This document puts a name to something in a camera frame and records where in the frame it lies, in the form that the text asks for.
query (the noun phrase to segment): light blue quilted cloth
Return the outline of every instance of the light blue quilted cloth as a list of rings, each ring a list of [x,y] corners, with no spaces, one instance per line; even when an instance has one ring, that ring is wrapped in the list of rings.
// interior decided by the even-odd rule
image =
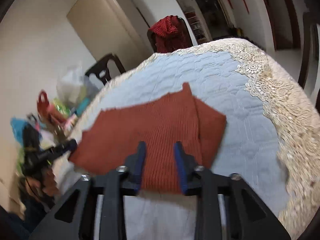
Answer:
[[[235,72],[238,64],[228,52],[159,56],[110,90],[85,129],[101,109],[146,103],[189,82],[193,95],[227,116],[212,171],[241,174],[277,216],[288,200],[285,172],[276,157],[277,132],[263,116],[262,102],[244,90],[248,78]],[[125,204],[129,239],[193,239],[194,198],[143,193],[126,197]]]

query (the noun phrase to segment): bolt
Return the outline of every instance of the bolt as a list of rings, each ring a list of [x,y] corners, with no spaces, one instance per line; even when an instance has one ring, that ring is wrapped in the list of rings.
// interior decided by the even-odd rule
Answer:
[[[90,174],[82,174],[81,175],[82,181],[89,181],[91,179]]]
[[[118,166],[117,168],[116,168],[116,171],[118,171],[118,172],[125,172],[125,171],[127,171],[127,169],[128,169],[128,167],[127,166]]]
[[[204,170],[204,166],[198,165],[195,168],[195,171],[203,171]]]
[[[232,173],[232,174],[231,174],[231,179],[232,179],[232,180],[241,180],[242,177],[241,177],[241,175],[238,174],[238,173]]]

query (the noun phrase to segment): beige lace tablecloth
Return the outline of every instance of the beige lace tablecloth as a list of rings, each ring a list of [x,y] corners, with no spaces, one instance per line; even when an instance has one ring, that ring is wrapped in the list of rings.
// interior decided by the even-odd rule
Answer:
[[[278,157],[289,171],[286,189],[290,195],[286,209],[278,218],[291,238],[297,239],[320,205],[319,114],[292,77],[274,59],[247,40],[223,39],[173,53],[202,54],[208,51],[228,51],[234,60],[240,62],[236,71],[249,77],[246,90],[263,101],[264,115],[276,127],[280,145]],[[107,83],[84,112],[70,137],[80,139],[88,117],[100,100],[158,55],[153,54],[136,69]],[[67,163],[66,156],[57,161],[55,173],[63,173]]]

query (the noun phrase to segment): table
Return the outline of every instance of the table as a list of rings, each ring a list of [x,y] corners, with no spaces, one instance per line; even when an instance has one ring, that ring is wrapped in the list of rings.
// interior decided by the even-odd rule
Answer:
[[[152,101],[180,90],[183,82],[227,116],[212,171],[242,174],[297,239],[320,206],[320,118],[289,74],[246,40],[222,39],[153,54],[107,83],[70,137],[79,142],[101,109]],[[66,157],[54,171],[62,192],[85,173]],[[142,192],[126,197],[125,205],[129,239],[193,239],[194,198]]]

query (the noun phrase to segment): cloth on chair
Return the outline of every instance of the cloth on chair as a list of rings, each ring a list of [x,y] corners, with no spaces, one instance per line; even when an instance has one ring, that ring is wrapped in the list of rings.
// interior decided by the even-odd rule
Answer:
[[[151,26],[150,30],[156,35],[156,47],[159,53],[173,52],[189,47],[184,26],[177,16],[166,16]]]
[[[182,91],[156,101],[101,111],[69,160],[94,174],[105,174],[123,165],[138,142],[145,141],[142,189],[180,193],[174,143],[181,141],[187,154],[210,168],[225,125],[226,116],[193,97],[184,83]]]

